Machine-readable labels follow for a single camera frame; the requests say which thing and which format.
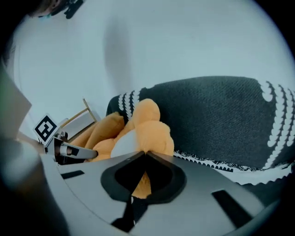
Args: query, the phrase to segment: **fabric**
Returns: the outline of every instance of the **fabric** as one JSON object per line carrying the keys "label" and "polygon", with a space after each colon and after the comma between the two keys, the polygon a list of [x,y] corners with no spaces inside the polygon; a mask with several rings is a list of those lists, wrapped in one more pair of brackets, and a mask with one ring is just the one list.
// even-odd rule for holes
{"label": "fabric", "polygon": [[[201,77],[116,96],[107,114],[117,111],[126,123],[130,116],[126,107],[131,107],[132,115],[138,101],[151,98],[179,153],[242,170],[262,170],[294,160],[294,95],[288,88],[251,78]],[[129,104],[122,106],[122,98]]]}

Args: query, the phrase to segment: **black rectangular slot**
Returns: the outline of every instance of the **black rectangular slot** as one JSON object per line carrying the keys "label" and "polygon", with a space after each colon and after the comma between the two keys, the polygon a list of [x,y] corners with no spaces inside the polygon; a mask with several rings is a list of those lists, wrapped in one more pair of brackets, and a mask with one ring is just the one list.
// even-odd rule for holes
{"label": "black rectangular slot", "polygon": [[217,191],[212,193],[212,195],[237,228],[242,227],[252,219],[226,191]]}
{"label": "black rectangular slot", "polygon": [[76,177],[76,176],[79,176],[79,175],[82,175],[84,174],[83,171],[73,171],[73,172],[68,172],[68,173],[65,173],[65,174],[61,174],[62,178],[63,179],[69,179],[69,178],[73,178],[73,177]]}

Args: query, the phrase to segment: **gray surface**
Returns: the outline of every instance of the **gray surface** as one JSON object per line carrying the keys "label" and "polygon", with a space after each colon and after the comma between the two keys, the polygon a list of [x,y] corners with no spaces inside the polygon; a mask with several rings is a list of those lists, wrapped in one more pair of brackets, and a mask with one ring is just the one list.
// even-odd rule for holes
{"label": "gray surface", "polygon": [[[43,155],[46,179],[53,197],[60,207],[72,236],[126,236],[127,234],[98,218],[73,194],[58,172],[52,156]],[[109,206],[97,202],[108,211]]]}
{"label": "gray surface", "polygon": [[214,169],[192,165],[182,159],[159,154],[160,157],[182,168],[187,185],[169,204],[151,205],[131,231],[141,236],[150,235],[224,235],[235,226],[226,216],[211,193],[225,189],[252,217],[264,207],[254,195],[233,183]]}
{"label": "gray surface", "polygon": [[82,170],[85,173],[84,175],[66,179],[66,184],[74,195],[95,215],[101,217],[106,222],[112,223],[117,218],[123,216],[126,203],[111,199],[103,189],[100,177],[106,168],[113,166],[132,155],[129,154],[92,163],[60,165],[59,172],[63,174]]}

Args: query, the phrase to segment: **white wall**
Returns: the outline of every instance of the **white wall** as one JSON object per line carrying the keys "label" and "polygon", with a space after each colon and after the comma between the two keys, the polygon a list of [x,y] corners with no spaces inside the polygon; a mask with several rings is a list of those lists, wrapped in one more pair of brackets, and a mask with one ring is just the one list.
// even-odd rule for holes
{"label": "white wall", "polygon": [[30,19],[18,32],[15,77],[31,126],[84,107],[104,117],[119,93],[188,77],[267,79],[295,89],[292,55],[275,24],[244,0],[88,0],[73,19]]}

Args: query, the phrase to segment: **white pattern trim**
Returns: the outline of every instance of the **white pattern trim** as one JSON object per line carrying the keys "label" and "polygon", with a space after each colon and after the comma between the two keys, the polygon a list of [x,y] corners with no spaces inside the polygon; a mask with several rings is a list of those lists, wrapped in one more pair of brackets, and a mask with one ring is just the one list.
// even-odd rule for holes
{"label": "white pattern trim", "polygon": [[265,164],[265,166],[263,167],[263,169],[268,169],[271,167],[271,165],[273,164],[273,162],[275,161],[275,159],[277,158],[277,156],[281,153],[285,143],[286,143],[286,139],[288,136],[288,132],[289,132],[289,127],[291,124],[291,119],[288,119],[287,116],[286,118],[283,120],[283,116],[285,113],[285,99],[284,99],[284,94],[283,94],[283,88],[280,85],[273,85],[275,93],[276,93],[276,116],[274,118],[274,123],[273,123],[273,127],[272,127],[272,131],[271,131],[271,135],[269,137],[269,141],[267,142],[267,145],[269,147],[274,146],[275,144],[276,147],[273,150],[273,152],[271,153],[271,155],[269,156],[269,158],[267,159],[267,162]]}
{"label": "white pattern trim", "polygon": [[119,105],[119,109],[120,109],[121,111],[124,110],[124,107],[123,107],[123,97],[124,97],[124,94],[121,94],[121,95],[119,96],[119,98],[118,98],[118,105]]}
{"label": "white pattern trim", "polygon": [[[233,182],[239,183],[241,185],[250,183],[252,185],[257,185],[259,183],[268,183],[269,181],[276,181],[277,179],[282,179],[285,176],[288,176],[290,173],[292,173],[292,165],[283,164],[276,166],[275,168],[262,170],[262,171],[241,171],[238,168],[235,167],[229,167],[226,164],[215,164],[210,160],[197,160],[193,157],[189,156],[182,156],[181,154],[175,152],[174,156],[177,156],[179,158],[185,159],[185,160],[191,160],[193,162],[199,162],[201,164],[214,166],[212,169],[218,171],[223,176],[227,177]],[[233,169],[233,172],[229,171],[223,171],[216,167],[222,167],[222,168],[230,168]]]}
{"label": "white pattern trim", "polygon": [[293,115],[293,125],[292,128],[290,130],[289,133],[289,138],[287,141],[287,146],[290,147],[293,142],[294,142],[294,137],[295,137],[295,92],[292,92],[291,90],[289,90],[290,94],[293,96],[293,111],[294,111],[294,115]]}
{"label": "white pattern trim", "polygon": [[265,101],[270,102],[272,100],[272,94],[271,94],[271,86],[268,81],[259,81],[257,82],[260,84],[260,88],[262,90],[262,96]]}
{"label": "white pattern trim", "polygon": [[139,94],[140,94],[140,90],[133,91],[133,94],[132,94],[133,110],[135,109],[136,105],[139,103]]}
{"label": "white pattern trim", "polygon": [[285,109],[282,88],[279,85],[274,85],[273,87],[276,93],[276,116],[272,125],[269,141],[267,142],[269,147],[273,147],[277,143],[277,139],[283,125],[283,115]]}
{"label": "white pattern trim", "polygon": [[125,110],[126,110],[128,120],[130,120],[132,117],[131,107],[130,107],[130,95],[131,93],[126,93],[124,97],[124,105],[125,105]]}

